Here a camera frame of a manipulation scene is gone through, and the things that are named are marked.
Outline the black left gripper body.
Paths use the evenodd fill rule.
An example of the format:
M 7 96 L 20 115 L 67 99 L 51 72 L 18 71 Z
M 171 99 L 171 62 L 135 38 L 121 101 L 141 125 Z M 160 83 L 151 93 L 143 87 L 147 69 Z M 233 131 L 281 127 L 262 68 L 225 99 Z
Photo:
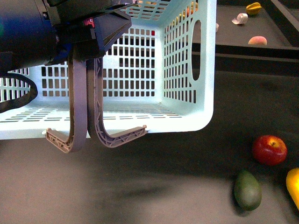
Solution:
M 135 0 L 45 0 L 46 12 L 57 38 L 61 61 L 76 46 L 82 61 L 102 57 L 108 47 L 131 26 L 122 9 Z

